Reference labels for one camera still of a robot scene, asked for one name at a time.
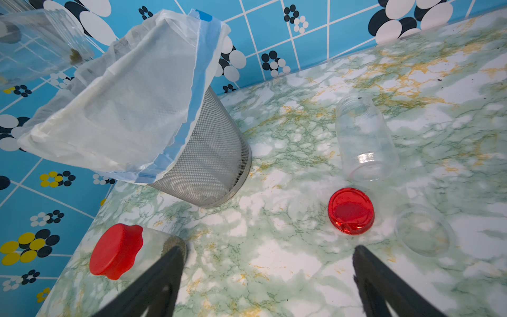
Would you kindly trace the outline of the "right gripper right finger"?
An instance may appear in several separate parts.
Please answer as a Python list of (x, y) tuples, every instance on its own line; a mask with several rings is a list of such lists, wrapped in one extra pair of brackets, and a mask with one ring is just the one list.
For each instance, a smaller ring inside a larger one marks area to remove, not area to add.
[(359, 245), (353, 254), (355, 283), (367, 316), (444, 316), (368, 248)]

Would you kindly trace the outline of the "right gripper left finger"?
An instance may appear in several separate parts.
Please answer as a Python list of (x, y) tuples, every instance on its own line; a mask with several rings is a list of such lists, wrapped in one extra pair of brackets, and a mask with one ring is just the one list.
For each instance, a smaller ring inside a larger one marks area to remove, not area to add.
[(176, 246), (95, 316), (172, 316), (183, 269), (184, 255)]

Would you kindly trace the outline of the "red knobbed jar lid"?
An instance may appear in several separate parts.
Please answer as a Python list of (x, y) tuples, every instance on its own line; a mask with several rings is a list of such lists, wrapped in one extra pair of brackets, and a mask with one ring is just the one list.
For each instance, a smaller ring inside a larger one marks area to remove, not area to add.
[(119, 280), (134, 266), (135, 258), (144, 245), (142, 233), (143, 228), (138, 225), (118, 223), (110, 227), (92, 252), (91, 273)]

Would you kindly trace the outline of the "clear jar with mung beans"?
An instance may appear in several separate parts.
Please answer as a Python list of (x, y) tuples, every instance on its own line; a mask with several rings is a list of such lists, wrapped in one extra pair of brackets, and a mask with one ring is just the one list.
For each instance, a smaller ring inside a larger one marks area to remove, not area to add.
[(353, 182), (385, 180), (400, 157), (391, 132), (372, 98), (353, 93), (336, 107), (335, 123), (343, 172)]

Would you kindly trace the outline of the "lidless clear jar beans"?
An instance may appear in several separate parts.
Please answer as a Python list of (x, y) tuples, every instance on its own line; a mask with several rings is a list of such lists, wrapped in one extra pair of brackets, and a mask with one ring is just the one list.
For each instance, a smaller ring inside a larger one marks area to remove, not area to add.
[(94, 58), (78, 23), (64, 10), (1, 15), (1, 89), (5, 90)]

